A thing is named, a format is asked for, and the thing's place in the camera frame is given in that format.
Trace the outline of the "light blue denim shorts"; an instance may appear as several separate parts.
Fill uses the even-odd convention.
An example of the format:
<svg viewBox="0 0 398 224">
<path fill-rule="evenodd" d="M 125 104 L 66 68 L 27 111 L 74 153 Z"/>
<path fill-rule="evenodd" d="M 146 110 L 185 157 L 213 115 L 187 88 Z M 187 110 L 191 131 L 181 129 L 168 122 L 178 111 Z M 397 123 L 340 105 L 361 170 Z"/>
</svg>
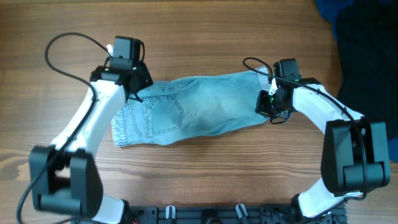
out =
<svg viewBox="0 0 398 224">
<path fill-rule="evenodd" d="M 112 120 L 116 146 L 169 145 L 262 124 L 255 112 L 260 91 L 271 87 L 266 68 L 218 76 L 156 81 L 128 99 Z"/>
</svg>

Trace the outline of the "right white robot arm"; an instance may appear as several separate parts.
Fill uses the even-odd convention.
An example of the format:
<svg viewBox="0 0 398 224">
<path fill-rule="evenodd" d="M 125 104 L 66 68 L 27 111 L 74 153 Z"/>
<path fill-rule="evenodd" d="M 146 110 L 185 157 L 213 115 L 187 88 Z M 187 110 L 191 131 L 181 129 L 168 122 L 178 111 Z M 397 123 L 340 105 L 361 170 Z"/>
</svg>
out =
<svg viewBox="0 0 398 224">
<path fill-rule="evenodd" d="M 331 96 L 314 78 L 302 78 L 297 61 L 287 58 L 257 71 L 267 77 L 256 113 L 272 124 L 304 114 L 323 134 L 321 177 L 291 203 L 291 219 L 310 223 L 331 215 L 349 200 L 364 200 L 390 179 L 386 126 L 369 121 Z"/>
</svg>

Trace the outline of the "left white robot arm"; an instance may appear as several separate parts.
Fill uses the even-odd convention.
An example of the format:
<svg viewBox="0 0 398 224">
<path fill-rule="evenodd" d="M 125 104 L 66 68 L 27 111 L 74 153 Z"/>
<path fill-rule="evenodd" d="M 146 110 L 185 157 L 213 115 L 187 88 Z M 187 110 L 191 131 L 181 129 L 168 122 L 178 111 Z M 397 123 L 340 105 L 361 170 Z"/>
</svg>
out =
<svg viewBox="0 0 398 224">
<path fill-rule="evenodd" d="M 17 207 L 31 195 L 38 211 L 69 215 L 74 223 L 137 223 L 127 201 L 106 195 L 95 156 L 116 113 L 138 92 L 153 84 L 139 39 L 117 36 L 106 49 L 103 65 L 92 71 L 88 92 L 66 128 L 49 146 L 34 146 L 29 155 L 30 184 Z"/>
</svg>

